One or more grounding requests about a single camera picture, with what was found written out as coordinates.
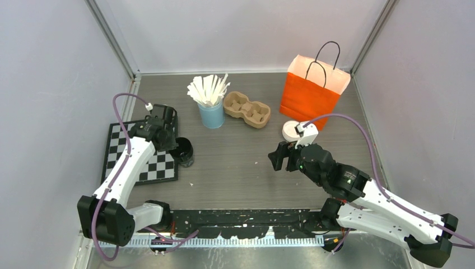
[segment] orange paper bag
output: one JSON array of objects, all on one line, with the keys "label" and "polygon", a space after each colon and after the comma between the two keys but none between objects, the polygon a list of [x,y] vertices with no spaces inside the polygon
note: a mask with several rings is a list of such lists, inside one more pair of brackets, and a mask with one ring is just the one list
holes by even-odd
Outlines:
[{"label": "orange paper bag", "polygon": [[[323,47],[329,43],[338,46],[334,66],[316,60]],[[287,70],[280,113],[299,122],[331,113],[350,82],[350,74],[335,68],[339,56],[340,46],[334,41],[326,42],[315,59],[297,55]],[[323,130],[327,120],[316,121],[317,129]]]}]

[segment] white lid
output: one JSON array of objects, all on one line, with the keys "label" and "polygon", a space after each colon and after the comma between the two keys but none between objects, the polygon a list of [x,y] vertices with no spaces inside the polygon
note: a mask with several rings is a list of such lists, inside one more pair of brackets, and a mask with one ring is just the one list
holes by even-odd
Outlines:
[{"label": "white lid", "polygon": [[300,136],[295,131],[295,126],[298,125],[299,122],[295,120],[290,120],[283,124],[282,127],[282,135],[287,142],[295,142],[299,140]]}]

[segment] cup of white sticks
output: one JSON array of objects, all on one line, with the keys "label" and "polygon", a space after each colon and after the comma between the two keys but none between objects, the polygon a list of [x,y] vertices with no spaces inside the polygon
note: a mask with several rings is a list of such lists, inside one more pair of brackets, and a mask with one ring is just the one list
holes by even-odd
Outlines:
[{"label": "cup of white sticks", "polygon": [[227,74],[221,79],[217,75],[195,77],[188,85],[188,95],[198,104],[203,125],[210,129],[219,128],[224,123],[222,99],[226,94]]}]

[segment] white wall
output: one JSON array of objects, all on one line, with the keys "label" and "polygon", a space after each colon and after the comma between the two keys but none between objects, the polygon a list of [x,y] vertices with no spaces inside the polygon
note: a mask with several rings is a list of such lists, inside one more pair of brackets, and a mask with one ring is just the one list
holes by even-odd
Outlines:
[{"label": "white wall", "polygon": [[[340,43],[350,69],[386,1],[97,0],[142,73],[287,69]],[[336,48],[322,60],[334,62]]]},{"label": "white wall", "polygon": [[84,1],[4,1],[0,20],[0,267],[71,268],[130,81]]},{"label": "white wall", "polygon": [[[400,0],[357,82],[392,190],[475,239],[475,3]],[[453,248],[444,268],[473,268]]]}]

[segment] black bag handle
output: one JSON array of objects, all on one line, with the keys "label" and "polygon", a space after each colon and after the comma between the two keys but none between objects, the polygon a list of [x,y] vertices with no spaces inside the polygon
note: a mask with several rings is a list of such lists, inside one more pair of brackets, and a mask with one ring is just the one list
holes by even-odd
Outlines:
[{"label": "black bag handle", "polygon": [[338,62],[338,58],[340,57],[340,45],[338,43],[336,43],[335,41],[329,41],[329,42],[326,42],[325,44],[323,44],[323,46],[318,50],[317,54],[316,54],[316,57],[315,57],[315,60],[313,62],[310,63],[309,65],[309,68],[307,69],[307,74],[305,75],[305,79],[307,79],[308,75],[309,75],[309,71],[310,71],[310,67],[313,63],[317,63],[319,66],[322,67],[323,69],[323,73],[325,74],[325,83],[323,83],[323,87],[325,88],[325,85],[327,85],[327,72],[325,71],[325,68],[319,63],[317,62],[316,60],[318,59],[318,55],[320,55],[320,52],[322,51],[322,49],[329,43],[334,43],[337,47],[338,47],[338,54],[337,54],[337,59],[335,60],[335,64],[333,65],[333,70],[335,70],[336,66],[337,66],[337,62]]},{"label": "black bag handle", "polygon": [[325,88],[325,85],[327,85],[327,72],[325,71],[325,68],[323,68],[323,66],[319,62],[317,62],[316,60],[310,63],[309,68],[307,69],[307,75],[305,75],[305,79],[307,79],[307,76],[309,75],[310,67],[313,63],[318,64],[323,69],[323,73],[325,74],[325,83],[323,83],[323,87]]}]

